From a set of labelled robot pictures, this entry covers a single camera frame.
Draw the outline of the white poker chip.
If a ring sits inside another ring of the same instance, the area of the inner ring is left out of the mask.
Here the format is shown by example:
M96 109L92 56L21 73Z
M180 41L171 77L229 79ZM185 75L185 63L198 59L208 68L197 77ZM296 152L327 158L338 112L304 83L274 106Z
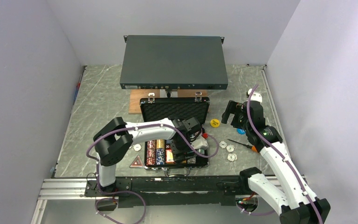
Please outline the white poker chip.
M139 152L141 149L142 149L142 146L140 144L136 144L133 146L133 149L136 151L136 152Z
M226 146L226 150L229 152L229 153L233 153L235 151L235 146L234 145L227 145Z
M226 148L226 147L227 147L227 143L226 143L225 141L221 141L221 142L219 143L219 146L220 146L221 148Z
M227 155L227 160L231 161L231 162L234 162L234 161L238 160L238 156L237 156L237 154L228 154Z

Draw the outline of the blue dealer button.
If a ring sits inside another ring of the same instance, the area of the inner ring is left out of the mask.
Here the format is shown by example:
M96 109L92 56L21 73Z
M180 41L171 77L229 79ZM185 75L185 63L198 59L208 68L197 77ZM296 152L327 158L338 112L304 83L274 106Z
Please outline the blue dealer button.
M243 129L240 129L240 128L237 128L236 131L237 131L237 133L240 134L240 135L245 135L245 134L246 134L246 131L243 130Z

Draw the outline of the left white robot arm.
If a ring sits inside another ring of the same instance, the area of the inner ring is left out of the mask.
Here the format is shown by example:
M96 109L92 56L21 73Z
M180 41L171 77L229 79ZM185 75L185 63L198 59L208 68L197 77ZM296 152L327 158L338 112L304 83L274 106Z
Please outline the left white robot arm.
M163 118L143 123L124 122L121 117L114 118L93 139L92 147L97 153L97 190L103 196L114 192L116 166L132 145L168 140L174 163L181 163L206 155L208 143L202 133L202 126L195 117Z

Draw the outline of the yellow dealer button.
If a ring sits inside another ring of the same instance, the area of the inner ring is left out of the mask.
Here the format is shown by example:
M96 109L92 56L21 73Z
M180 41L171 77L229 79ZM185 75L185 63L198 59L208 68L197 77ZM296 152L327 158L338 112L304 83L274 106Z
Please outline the yellow dealer button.
M218 128L220 126L220 121L218 119L212 119L210 120L210 125L213 128Z

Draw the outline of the red triangle card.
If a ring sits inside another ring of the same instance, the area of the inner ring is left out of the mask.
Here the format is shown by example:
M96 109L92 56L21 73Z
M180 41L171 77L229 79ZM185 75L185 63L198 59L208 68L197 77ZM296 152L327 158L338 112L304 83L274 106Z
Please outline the red triangle card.
M145 166L144 163L142 162L140 155L137 155L130 165L130 168L144 168L144 167Z

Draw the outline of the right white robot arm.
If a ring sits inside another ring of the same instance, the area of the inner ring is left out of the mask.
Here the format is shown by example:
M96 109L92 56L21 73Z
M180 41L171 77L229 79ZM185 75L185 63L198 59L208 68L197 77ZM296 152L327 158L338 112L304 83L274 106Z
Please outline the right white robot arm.
M238 103L230 100L222 115L227 123L233 114L231 126L245 131L247 139L273 170L282 189L278 189L256 167L240 172L239 190L252 191L266 201L279 216L282 224L323 224L330 212L327 199L320 199L302 178L289 157L279 132L266 124L260 102L248 100Z

